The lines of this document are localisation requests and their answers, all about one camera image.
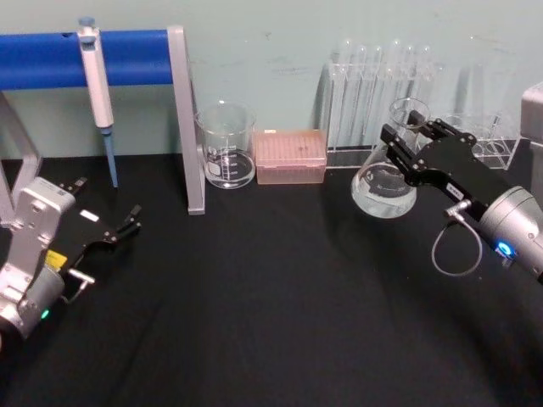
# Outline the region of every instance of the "blue led light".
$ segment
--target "blue led light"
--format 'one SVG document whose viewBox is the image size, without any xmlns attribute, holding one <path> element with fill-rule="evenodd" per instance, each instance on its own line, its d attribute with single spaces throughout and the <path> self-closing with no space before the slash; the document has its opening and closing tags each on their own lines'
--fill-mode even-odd
<svg viewBox="0 0 543 407">
<path fill-rule="evenodd" d="M 513 253 L 514 253 L 511 246 L 509 246 L 507 243 L 504 243 L 504 242 L 499 242 L 498 243 L 498 248 L 507 257 L 511 257 L 513 255 Z"/>
</svg>

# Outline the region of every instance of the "blue bar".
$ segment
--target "blue bar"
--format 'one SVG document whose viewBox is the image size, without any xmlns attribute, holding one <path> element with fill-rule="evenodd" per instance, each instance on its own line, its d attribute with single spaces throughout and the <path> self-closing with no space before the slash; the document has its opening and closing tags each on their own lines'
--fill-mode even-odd
<svg viewBox="0 0 543 407">
<path fill-rule="evenodd" d="M 111 86 L 171 84 L 166 30 L 102 31 Z M 77 34 L 0 36 L 0 91 L 87 86 Z"/>
</svg>

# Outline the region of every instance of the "light green wall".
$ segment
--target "light green wall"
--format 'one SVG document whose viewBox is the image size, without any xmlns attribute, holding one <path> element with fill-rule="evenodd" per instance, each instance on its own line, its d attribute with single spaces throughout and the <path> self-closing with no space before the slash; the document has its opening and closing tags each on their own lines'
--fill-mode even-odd
<svg viewBox="0 0 543 407">
<path fill-rule="evenodd" d="M 261 128 L 309 125 L 322 64 L 347 36 L 429 43 L 447 64 L 469 61 L 470 36 L 479 50 L 514 53 L 518 74 L 506 102 L 514 117 L 522 90 L 543 81 L 541 0 L 3 0 L 0 32 L 73 31 L 82 15 L 104 30 L 184 25 L 198 105 L 246 103 Z M 85 90 L 8 97 L 45 156 L 102 153 Z M 176 150 L 169 86 L 115 88 L 112 98 L 118 154 Z"/>
</svg>

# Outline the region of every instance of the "glass beaker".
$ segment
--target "glass beaker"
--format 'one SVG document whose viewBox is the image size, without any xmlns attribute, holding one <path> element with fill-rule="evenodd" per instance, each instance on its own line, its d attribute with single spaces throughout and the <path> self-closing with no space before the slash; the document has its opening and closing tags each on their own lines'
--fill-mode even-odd
<svg viewBox="0 0 543 407">
<path fill-rule="evenodd" d="M 204 144 L 205 177 L 219 188 L 234 189 L 255 177 L 251 137 L 255 116 L 243 105 L 219 101 L 196 114 Z"/>
<path fill-rule="evenodd" d="M 417 123 L 409 121 L 412 110 L 421 115 Z M 414 153 L 418 150 L 414 131 L 429 117 L 428 106 L 414 98 L 398 99 L 389 108 L 389 125 Z M 367 214 L 384 219 L 406 214 L 417 200 L 417 189 L 407 185 L 400 170 L 387 159 L 387 148 L 379 140 L 351 182 L 351 195 L 356 204 Z"/>
</svg>

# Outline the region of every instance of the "yellow label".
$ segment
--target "yellow label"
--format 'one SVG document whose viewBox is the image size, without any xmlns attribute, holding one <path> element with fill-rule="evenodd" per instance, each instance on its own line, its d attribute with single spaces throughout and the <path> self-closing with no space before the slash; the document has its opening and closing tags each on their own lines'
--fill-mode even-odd
<svg viewBox="0 0 543 407">
<path fill-rule="evenodd" d="M 68 258 L 60 253 L 48 250 L 48 255 L 45 258 L 45 264 L 55 269 L 60 269 Z"/>
</svg>

